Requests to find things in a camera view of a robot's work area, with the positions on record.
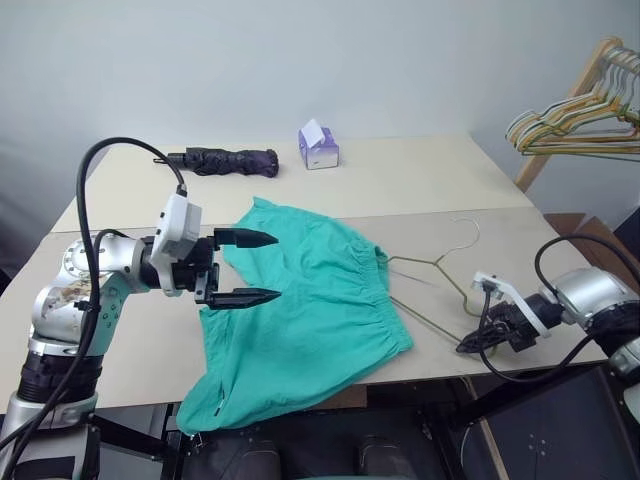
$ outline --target gray wall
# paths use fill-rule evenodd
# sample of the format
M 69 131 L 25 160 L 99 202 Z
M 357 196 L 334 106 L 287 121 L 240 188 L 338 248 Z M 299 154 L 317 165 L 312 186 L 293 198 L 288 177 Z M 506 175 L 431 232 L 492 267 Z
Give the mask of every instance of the gray wall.
M 0 0 L 0 268 L 106 136 L 293 139 L 312 116 L 338 139 L 469 131 L 514 176 L 506 126 L 562 98 L 610 34 L 640 46 L 638 0 Z M 531 196 L 615 226 L 640 167 L 555 158 Z

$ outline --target cable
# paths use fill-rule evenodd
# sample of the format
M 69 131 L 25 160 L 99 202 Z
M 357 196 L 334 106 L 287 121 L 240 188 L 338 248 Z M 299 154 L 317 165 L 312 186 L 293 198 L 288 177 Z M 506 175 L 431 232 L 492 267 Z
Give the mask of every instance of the cable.
M 490 288 L 486 288 L 485 287 L 485 297 L 484 297 L 484 306 L 482 308 L 482 315 L 480 316 L 480 327 L 478 328 L 478 335 L 479 335 L 479 341 L 480 344 L 482 345 L 482 335 L 484 333 L 484 327 L 487 321 L 487 313 L 489 311 L 489 303 L 491 301 L 491 290 Z M 617 330 L 615 328 L 612 329 L 608 329 L 608 330 L 604 330 L 604 331 L 611 331 L 611 332 L 617 332 L 617 333 L 623 333 L 623 332 L 628 332 L 629 333 L 637 333 L 637 330 L 634 331 L 632 329 L 620 329 Z M 511 377 L 509 375 L 506 375 L 504 373 L 502 373 L 501 371 L 499 371 L 496 367 L 494 367 L 491 362 L 489 361 L 489 359 L 487 358 L 487 354 L 485 353 L 484 349 L 480 349 L 480 358 L 482 359 L 482 363 L 485 364 L 485 366 L 491 370 L 491 372 L 493 374 L 495 374 L 497 377 L 500 377 L 503 380 L 506 380 L 507 382 L 512 382 L 512 383 L 538 383 L 538 382 L 544 382 L 547 381 L 553 377 L 555 377 L 558 373 L 560 373 L 562 370 L 564 370 L 564 368 L 571 362 L 571 360 L 573 360 L 579 353 L 580 351 L 587 346 L 587 344 L 593 340 L 596 336 L 600 335 L 603 333 L 603 330 L 597 330 L 597 331 L 592 331 L 590 332 L 588 335 L 586 335 L 582 340 L 580 340 L 578 342 L 578 344 L 573 347 L 573 349 L 567 354 L 566 357 L 564 357 L 560 363 L 558 363 L 555 367 L 553 367 L 550 371 L 537 375 L 533 378 L 517 378 L 517 377 Z
M 471 431 L 471 427 L 473 427 L 473 425 L 469 425 L 465 429 L 464 435 L 462 437 L 462 442 L 460 443 L 460 466 L 462 468 L 464 468 L 464 447 L 467 444 L 467 438 L 469 437 L 469 432 Z
M 80 234 L 82 237 L 82 242 L 84 244 L 84 251 L 87 257 L 87 266 L 89 268 L 89 280 L 91 284 L 91 293 L 89 294 L 89 301 L 85 307 L 85 311 L 82 319 L 82 333 L 80 335 L 80 342 L 78 344 L 78 351 L 76 353 L 69 370 L 65 373 L 64 377 L 53 391 L 47 402 L 43 405 L 42 409 L 32 418 L 32 420 L 23 425 L 25 427 L 24 434 L 17 441 L 14 446 L 13 453 L 7 462 L 7 466 L 2 475 L 2 480 L 10 480 L 13 474 L 13 471 L 18 464 L 20 456 L 22 452 L 27 447 L 27 444 L 31 440 L 31 437 L 35 433 L 35 431 L 40 426 L 40 423 L 44 420 L 44 418 L 55 408 L 60 397 L 66 390 L 66 387 L 71 380 L 71 378 L 75 375 L 76 371 L 80 367 L 82 361 L 84 360 L 87 351 L 89 350 L 89 346 L 91 345 L 91 341 L 93 340 L 93 335 L 96 330 L 96 326 L 98 323 L 98 313 L 100 311 L 100 279 L 99 279 L 99 270 L 98 270 L 98 259 L 96 257 L 96 253 L 94 251 L 93 244 L 91 243 L 91 232 L 89 230 L 89 220 L 87 218 L 87 201 L 85 195 L 85 185 L 87 181 L 87 172 L 89 171 L 89 165 L 91 161 L 95 157 L 95 155 L 102 150 L 104 147 L 109 145 L 114 145 L 117 143 L 125 143 L 135 145 L 144 150 L 147 150 L 161 159 L 163 159 L 169 168 L 175 174 L 178 180 L 177 192 L 181 195 L 186 195 L 186 186 L 184 183 L 184 178 L 182 174 L 177 169 L 175 165 L 171 165 L 162 152 L 158 149 L 148 145 L 140 140 L 136 140 L 135 138 L 128 137 L 112 137 L 102 140 L 92 146 L 87 153 L 85 153 L 82 158 L 82 162 L 80 163 L 80 167 L 78 168 L 78 175 L 76 177 L 76 203 L 78 208 L 78 222 L 80 224 Z
M 554 296 L 557 296 L 558 292 L 556 291 L 555 288 L 553 288 L 553 285 L 551 285 L 551 282 L 549 282 L 549 280 L 547 280 L 547 278 L 543 275 L 542 269 L 540 268 L 540 260 L 544 252 L 547 251 L 549 247 L 555 245 L 556 243 L 563 242 L 565 240 L 591 240 L 592 242 L 599 243 L 600 245 L 607 247 L 611 252 L 613 252 L 616 255 L 616 257 L 620 259 L 620 261 L 624 264 L 624 266 L 627 267 L 627 270 L 629 270 L 629 273 L 631 273 L 631 276 L 640 286 L 640 271 L 638 271 L 635 265 L 631 263 L 631 260 L 629 260 L 629 258 L 616 245 L 614 245 L 613 243 L 603 238 L 596 237 L 595 235 L 588 235 L 584 233 L 571 233 L 569 235 L 562 235 L 560 237 L 554 238 L 553 240 L 550 240 L 547 243 L 545 243 L 542 247 L 540 247 L 533 261 L 533 265 L 536 270 L 536 275 L 538 275 L 538 278 L 540 279 L 540 281 L 544 284 L 545 287 L 547 287 L 553 293 Z
M 97 234 L 96 234 L 96 238 L 93 239 L 93 251 L 95 252 L 96 255 L 96 268 L 98 269 L 98 271 L 100 271 L 100 244 L 102 243 L 102 239 L 104 238 L 105 235 L 117 235 L 118 237 L 125 237 L 125 238 L 129 238 L 128 235 L 125 235 L 124 233 L 120 232 L 119 230 L 114 230 L 113 228 L 105 228 L 104 230 L 100 230 Z
M 14 438 L 16 438 L 22 432 L 24 432 L 27 429 L 27 427 L 29 426 L 29 424 L 31 424 L 31 421 L 23 423 L 20 426 L 20 428 L 16 428 L 13 432 L 11 432 L 9 435 L 7 435 L 5 438 L 3 438 L 2 441 L 0 441 L 0 451 L 2 451 L 2 449 L 4 447 L 9 445 L 13 441 Z

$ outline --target purple tissue box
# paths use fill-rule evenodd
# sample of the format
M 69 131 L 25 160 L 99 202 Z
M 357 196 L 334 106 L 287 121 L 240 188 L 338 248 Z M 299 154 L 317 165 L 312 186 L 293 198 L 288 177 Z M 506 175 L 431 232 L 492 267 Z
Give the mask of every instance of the purple tissue box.
M 318 143 L 315 147 L 309 148 L 307 140 L 302 131 L 298 130 L 298 144 L 300 146 L 300 154 L 302 160 L 309 170 L 316 168 L 337 167 L 340 161 L 340 148 L 331 135 L 331 130 L 322 127 L 324 133 L 324 142 Z

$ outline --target beige tabletop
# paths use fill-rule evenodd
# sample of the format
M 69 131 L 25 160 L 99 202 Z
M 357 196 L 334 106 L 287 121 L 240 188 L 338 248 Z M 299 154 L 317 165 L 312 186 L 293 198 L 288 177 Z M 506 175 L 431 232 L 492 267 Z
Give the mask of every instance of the beige tabletop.
M 467 135 L 350 140 L 340 142 L 342 165 L 307 171 L 295 142 L 225 147 L 275 148 L 281 172 L 259 176 L 198 177 L 186 173 L 190 201 L 203 208 L 203 224 L 239 219 L 254 195 L 276 203 L 317 211 L 344 221 L 390 254 L 435 259 L 473 238 L 470 222 L 481 230 L 472 248 L 447 256 L 443 266 L 469 292 L 479 309 L 481 295 L 468 286 L 477 270 L 510 281 L 523 295 L 538 289 L 532 259 L 554 237 L 540 213 Z M 166 152 L 184 151 L 166 147 Z M 142 236 L 152 227 L 175 179 L 152 156 L 129 147 L 109 150 L 88 183 L 91 227 L 130 229 Z M 203 227 L 201 233 L 209 233 Z M 3 348 L 0 351 L 0 411 L 19 381 L 27 354 L 30 313 L 37 293 L 55 277 L 65 248 L 79 237 L 75 203 L 60 217 L 27 265 L 0 297 Z M 558 245 L 545 258 L 549 277 L 585 266 L 571 245 Z M 392 294 L 461 337 L 477 328 L 461 298 L 430 267 L 392 263 Z M 226 265 L 221 290 L 241 286 Z M 415 346 L 362 382 L 393 382 L 486 372 L 476 359 L 455 353 L 455 345 L 420 320 L 400 312 Z M 560 326 L 550 339 L 514 354 L 508 346 L 494 358 L 498 368 L 517 370 L 555 364 L 583 336 Z M 590 346 L 576 361 L 603 358 Z M 99 382 L 99 406 L 114 407 L 181 400 L 204 372 L 198 306 L 191 294 L 167 298 L 160 291 L 129 297 Z
M 537 291 L 539 282 L 532 267 L 537 248 L 554 236 L 533 207 L 462 212 L 391 215 L 345 219 L 388 253 L 435 259 L 451 247 L 468 243 L 475 235 L 469 222 L 480 226 L 480 240 L 473 247 L 450 253 L 443 262 L 447 272 L 469 292 L 478 310 L 480 293 L 469 288 L 476 270 L 509 280 L 524 295 Z M 151 229 L 127 230 L 131 236 Z M 0 302 L 3 326 L 3 368 L 0 370 L 0 409 L 19 380 L 26 356 L 29 312 L 33 299 L 60 265 L 61 252 L 78 237 L 76 233 L 52 233 L 42 242 L 31 261 L 11 283 Z M 586 262 L 571 245 L 558 245 L 545 257 L 543 268 L 553 277 Z M 431 267 L 392 262 L 391 293 L 457 336 L 477 328 L 478 321 L 466 315 L 461 297 Z M 220 273 L 221 290 L 241 286 L 242 281 L 226 265 Z M 192 294 L 167 298 L 160 291 L 132 295 L 127 300 L 111 348 L 104 360 L 99 382 L 99 406 L 114 407 L 182 400 L 204 373 L 202 332 L 198 306 Z M 476 359 L 458 355 L 455 344 L 400 312 L 415 346 L 383 366 L 362 382 L 394 382 L 485 373 Z M 504 370 L 539 368 L 557 363 L 583 336 L 575 326 L 559 326 L 552 337 L 536 347 L 515 354 L 503 345 L 493 361 Z M 576 361 L 604 358 L 597 347 L 586 348 Z
M 340 167 L 311 171 L 295 142 L 217 146 L 273 148 L 280 172 L 275 179 L 186 173 L 189 200 L 202 207 L 203 225 L 237 221 L 253 196 L 335 218 L 532 206 L 468 135 L 344 140 Z M 160 149 L 184 152 L 185 147 Z M 107 152 L 87 184 L 91 228 L 155 225 L 176 181 L 152 158 L 130 146 Z M 72 202 L 51 231 L 78 230 Z

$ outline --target teal shorts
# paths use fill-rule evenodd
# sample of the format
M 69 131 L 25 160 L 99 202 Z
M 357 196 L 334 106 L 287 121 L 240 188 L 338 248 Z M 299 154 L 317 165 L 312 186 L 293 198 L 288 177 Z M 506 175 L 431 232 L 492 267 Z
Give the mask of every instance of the teal shorts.
M 389 298 L 386 255 L 358 232 L 259 198 L 236 226 L 279 239 L 224 256 L 249 286 L 282 295 L 200 311 L 207 373 L 178 412 L 188 435 L 310 407 L 412 346 Z

